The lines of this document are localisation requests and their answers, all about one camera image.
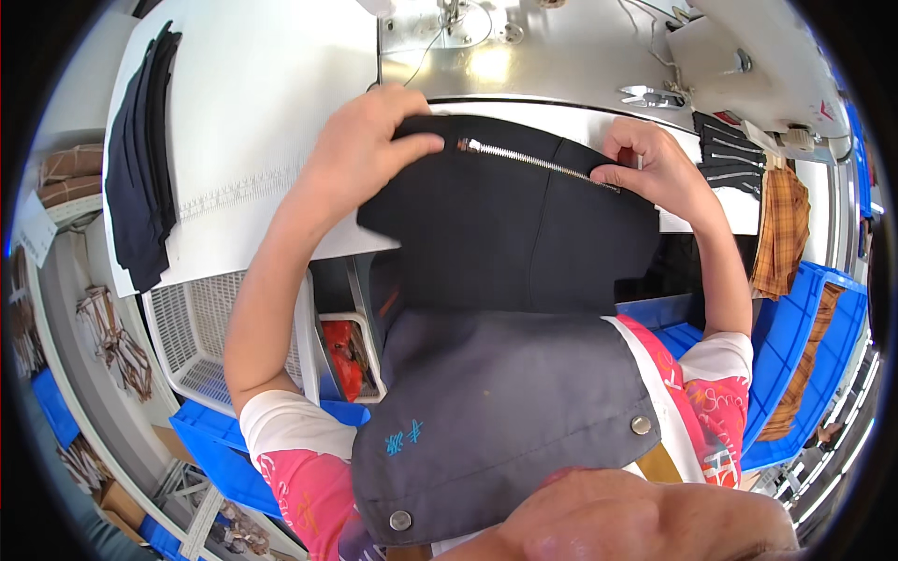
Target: white sleeve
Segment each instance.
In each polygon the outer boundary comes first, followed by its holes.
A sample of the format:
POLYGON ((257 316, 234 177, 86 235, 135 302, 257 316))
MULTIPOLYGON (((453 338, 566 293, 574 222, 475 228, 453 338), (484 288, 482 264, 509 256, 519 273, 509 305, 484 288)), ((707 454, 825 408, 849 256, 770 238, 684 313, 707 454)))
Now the white sleeve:
POLYGON ((744 333, 720 332, 696 343, 677 362, 684 382, 736 377, 749 386, 753 358, 752 341, 744 333))
POLYGON ((279 450, 311 450, 349 460, 356 428, 343 425, 298 393, 268 390, 243 406, 240 432, 256 469, 260 454, 279 450))

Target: white label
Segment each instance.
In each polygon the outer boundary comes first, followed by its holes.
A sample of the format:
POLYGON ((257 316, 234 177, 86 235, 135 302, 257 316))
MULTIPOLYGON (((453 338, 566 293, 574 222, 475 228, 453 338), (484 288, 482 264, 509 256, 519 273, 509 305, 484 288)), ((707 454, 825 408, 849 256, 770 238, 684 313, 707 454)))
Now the white label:
POLYGON ((24 247, 34 263, 38 267, 43 267, 57 230, 56 223, 47 214, 47 209, 40 202, 37 192, 32 191, 16 214, 13 246, 24 247))

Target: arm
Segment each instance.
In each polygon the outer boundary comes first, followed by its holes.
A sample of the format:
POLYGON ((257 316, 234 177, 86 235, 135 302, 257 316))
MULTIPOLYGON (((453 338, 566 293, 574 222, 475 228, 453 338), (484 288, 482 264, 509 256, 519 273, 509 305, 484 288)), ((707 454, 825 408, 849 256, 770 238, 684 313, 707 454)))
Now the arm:
POLYGON ((234 304, 224 380, 237 416, 266 390, 298 392, 284 370, 299 286, 319 241, 402 168, 443 149, 436 135, 391 141, 409 115, 429 114, 421 92, 376 88, 334 113, 271 220, 234 304))
POLYGON ((618 117, 603 152, 613 160, 642 157, 642 168, 603 165, 593 180, 627 188, 692 226, 705 292, 705 337, 752 331, 752 295, 720 201, 676 139, 654 123, 618 117))

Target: orange plaid fabric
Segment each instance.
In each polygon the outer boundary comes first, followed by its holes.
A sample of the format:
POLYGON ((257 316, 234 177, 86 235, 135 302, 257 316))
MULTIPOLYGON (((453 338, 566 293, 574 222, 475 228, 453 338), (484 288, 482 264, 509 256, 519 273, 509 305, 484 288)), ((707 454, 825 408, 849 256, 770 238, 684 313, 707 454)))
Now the orange plaid fabric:
POLYGON ((754 261, 752 286, 764 298, 778 300, 789 294, 805 251, 811 205, 807 187, 795 172, 769 170, 764 174, 764 218, 758 254, 754 261))
POLYGON ((786 388, 786 393, 783 394, 783 399, 779 401, 779 405, 773 411, 767 425, 758 435, 759 441, 778 440, 792 430, 792 421, 795 420, 795 415, 801 408, 801 398, 805 394, 805 388, 807 388, 811 373, 814 371, 817 346, 820 345, 826 330, 830 327, 832 315, 836 311, 836 304, 843 292, 845 289, 841 286, 829 283, 823 286, 820 306, 817 308, 817 315, 814 316, 814 325, 811 327, 811 336, 807 339, 805 352, 801 355, 801 360, 792 375, 792 381, 786 388))

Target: hand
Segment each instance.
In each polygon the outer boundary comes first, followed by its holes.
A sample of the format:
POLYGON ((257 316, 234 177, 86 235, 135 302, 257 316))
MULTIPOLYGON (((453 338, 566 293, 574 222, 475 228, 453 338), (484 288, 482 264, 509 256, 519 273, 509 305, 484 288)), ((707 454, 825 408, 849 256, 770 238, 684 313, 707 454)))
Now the hand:
POLYGON ((642 169, 600 165, 590 174, 592 180, 629 189, 690 223, 693 230, 709 221, 719 222, 721 217, 726 220, 701 172, 676 139, 655 123, 617 117, 605 135, 602 152, 618 162, 633 164, 638 154, 642 169))
POLYGON ((392 140, 406 117, 429 114, 421 92, 397 83, 355 98, 324 125, 294 190, 314 194, 336 223, 376 195, 402 168, 443 150, 438 135, 392 140))

